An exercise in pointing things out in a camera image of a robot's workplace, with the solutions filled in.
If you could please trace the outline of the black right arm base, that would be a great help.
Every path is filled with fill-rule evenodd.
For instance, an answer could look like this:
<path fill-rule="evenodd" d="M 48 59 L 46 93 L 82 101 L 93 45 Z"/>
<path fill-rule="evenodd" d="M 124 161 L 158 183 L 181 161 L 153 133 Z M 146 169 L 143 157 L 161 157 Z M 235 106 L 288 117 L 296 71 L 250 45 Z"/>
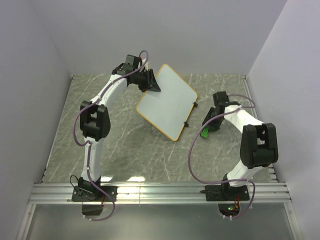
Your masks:
<path fill-rule="evenodd" d="M 225 201 L 249 201 L 249 191 L 246 185 L 233 187 L 229 183 L 220 185 L 206 185 L 200 193 L 205 194 L 207 202 L 225 202 Z"/>

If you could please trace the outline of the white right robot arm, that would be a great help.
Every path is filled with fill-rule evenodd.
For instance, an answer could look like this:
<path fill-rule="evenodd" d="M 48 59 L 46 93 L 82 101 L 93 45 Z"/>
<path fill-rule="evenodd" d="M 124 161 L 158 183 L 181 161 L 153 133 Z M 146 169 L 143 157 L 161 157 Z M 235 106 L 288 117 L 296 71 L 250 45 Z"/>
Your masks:
<path fill-rule="evenodd" d="M 274 124 L 254 118 L 237 102 L 219 103 L 211 107 L 202 123 L 205 124 L 212 118 L 214 120 L 204 128 L 206 131 L 218 131 L 226 120 L 241 133 L 240 160 L 225 175 L 225 179 L 231 182 L 220 188 L 222 197 L 232 200 L 238 195 L 238 187 L 244 186 L 256 173 L 278 161 L 277 131 Z"/>

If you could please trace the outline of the yellow framed whiteboard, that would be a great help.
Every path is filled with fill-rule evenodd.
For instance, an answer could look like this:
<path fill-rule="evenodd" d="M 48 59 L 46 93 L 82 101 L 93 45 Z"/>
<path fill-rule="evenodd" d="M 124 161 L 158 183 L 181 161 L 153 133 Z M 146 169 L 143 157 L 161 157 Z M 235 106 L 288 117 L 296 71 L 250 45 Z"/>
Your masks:
<path fill-rule="evenodd" d="M 198 98 L 197 92 L 168 64 L 155 76 L 161 91 L 146 91 L 136 111 L 171 141 L 177 141 Z"/>

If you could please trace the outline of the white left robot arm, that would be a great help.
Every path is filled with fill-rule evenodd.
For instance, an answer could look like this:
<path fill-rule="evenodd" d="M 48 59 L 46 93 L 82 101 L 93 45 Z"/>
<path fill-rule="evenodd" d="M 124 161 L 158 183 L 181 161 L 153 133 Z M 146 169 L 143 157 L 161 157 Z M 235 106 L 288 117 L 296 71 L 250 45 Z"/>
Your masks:
<path fill-rule="evenodd" d="M 76 144 L 85 147 L 84 167 L 80 176 L 85 182 L 96 183 L 101 179 L 102 147 L 111 130 L 109 108 L 130 84 L 137 85 L 143 93 L 161 91 L 153 70 L 148 68 L 148 60 L 134 57 L 133 60 L 127 60 L 117 66 L 102 90 L 91 100 L 84 100 L 80 105 L 80 112 L 74 123 L 79 121 L 84 143 L 78 141 L 75 126 L 72 134 Z"/>

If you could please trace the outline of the green bone-shaped eraser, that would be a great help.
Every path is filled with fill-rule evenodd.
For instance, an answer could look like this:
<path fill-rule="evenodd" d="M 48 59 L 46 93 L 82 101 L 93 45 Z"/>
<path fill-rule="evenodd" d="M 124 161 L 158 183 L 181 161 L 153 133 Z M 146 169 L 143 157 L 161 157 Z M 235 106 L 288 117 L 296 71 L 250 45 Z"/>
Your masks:
<path fill-rule="evenodd" d="M 209 135 L 209 129 L 207 127 L 205 127 L 202 132 L 200 133 L 200 136 L 204 139 L 207 139 Z"/>

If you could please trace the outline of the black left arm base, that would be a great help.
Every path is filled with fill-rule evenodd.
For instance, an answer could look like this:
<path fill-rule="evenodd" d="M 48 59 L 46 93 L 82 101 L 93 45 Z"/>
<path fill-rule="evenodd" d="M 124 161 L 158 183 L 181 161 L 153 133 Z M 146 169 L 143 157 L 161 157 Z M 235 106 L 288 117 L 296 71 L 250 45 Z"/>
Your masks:
<path fill-rule="evenodd" d="M 69 183 L 73 187 L 72 202 L 111 202 L 117 198 L 118 187 L 115 185 L 101 185 L 101 176 L 94 182 L 99 189 L 107 193 L 111 198 L 107 197 L 103 192 L 97 189 L 90 181 L 84 180 L 71 175 Z"/>

